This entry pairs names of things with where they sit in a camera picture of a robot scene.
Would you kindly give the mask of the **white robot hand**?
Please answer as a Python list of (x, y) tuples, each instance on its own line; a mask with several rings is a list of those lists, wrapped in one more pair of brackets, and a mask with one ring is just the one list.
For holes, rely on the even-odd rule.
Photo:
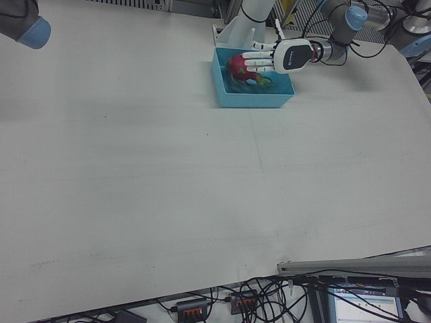
[(301, 71), (314, 58), (314, 49), (305, 38), (285, 38), (281, 24), (275, 20), (277, 40), (273, 43), (254, 41), (252, 49), (241, 54), (249, 72), (275, 72), (280, 75)]

